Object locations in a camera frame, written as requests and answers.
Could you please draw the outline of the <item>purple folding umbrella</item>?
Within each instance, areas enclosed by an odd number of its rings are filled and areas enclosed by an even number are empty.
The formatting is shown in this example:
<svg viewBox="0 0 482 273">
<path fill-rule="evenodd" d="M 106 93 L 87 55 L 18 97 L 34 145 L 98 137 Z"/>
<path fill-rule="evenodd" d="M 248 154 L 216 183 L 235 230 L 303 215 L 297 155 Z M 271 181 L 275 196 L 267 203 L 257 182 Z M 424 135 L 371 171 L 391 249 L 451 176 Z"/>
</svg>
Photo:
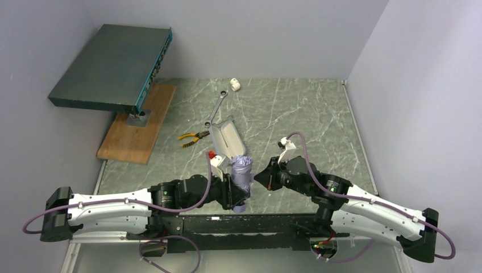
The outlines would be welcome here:
<svg viewBox="0 0 482 273">
<path fill-rule="evenodd" d="M 249 199 L 253 195 L 251 188 L 253 178 L 251 171 L 253 162 L 253 158 L 243 155 L 237 155 L 231 159 L 232 180 L 234 184 L 245 193 L 246 196 L 241 203 L 233 207 L 232 211 L 234 213 L 245 212 L 247 207 L 246 199 Z"/>
</svg>

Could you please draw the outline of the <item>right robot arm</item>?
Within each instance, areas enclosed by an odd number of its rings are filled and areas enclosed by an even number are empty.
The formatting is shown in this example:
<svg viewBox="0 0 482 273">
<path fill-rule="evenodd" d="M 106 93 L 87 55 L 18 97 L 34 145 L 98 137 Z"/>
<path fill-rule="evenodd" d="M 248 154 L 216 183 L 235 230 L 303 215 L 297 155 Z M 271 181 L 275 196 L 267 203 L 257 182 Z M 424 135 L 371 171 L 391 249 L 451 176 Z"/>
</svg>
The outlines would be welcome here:
<svg viewBox="0 0 482 273">
<path fill-rule="evenodd" d="M 269 191 L 287 188 L 310 197 L 318 206 L 305 225 L 311 237 L 349 233 L 370 237 L 400 248 L 420 262 L 433 263 L 439 213 L 413 210 L 387 202 L 350 181 L 317 170 L 297 156 L 287 162 L 272 157 L 254 180 Z"/>
</svg>

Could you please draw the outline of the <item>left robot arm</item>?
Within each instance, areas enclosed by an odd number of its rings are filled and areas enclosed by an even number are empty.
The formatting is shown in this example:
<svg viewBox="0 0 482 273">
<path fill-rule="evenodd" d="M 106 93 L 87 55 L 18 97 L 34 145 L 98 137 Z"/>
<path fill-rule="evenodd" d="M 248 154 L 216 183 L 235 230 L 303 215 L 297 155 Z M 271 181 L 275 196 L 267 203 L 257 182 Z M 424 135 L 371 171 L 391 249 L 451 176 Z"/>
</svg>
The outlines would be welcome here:
<svg viewBox="0 0 482 273">
<path fill-rule="evenodd" d="M 251 197 L 249 174 L 193 175 L 133 192 L 82 195 L 57 188 L 45 204 L 42 242 L 70 240 L 75 234 L 124 231 L 147 238 L 175 235 L 171 216 L 216 201 L 224 210 L 241 213 Z"/>
</svg>

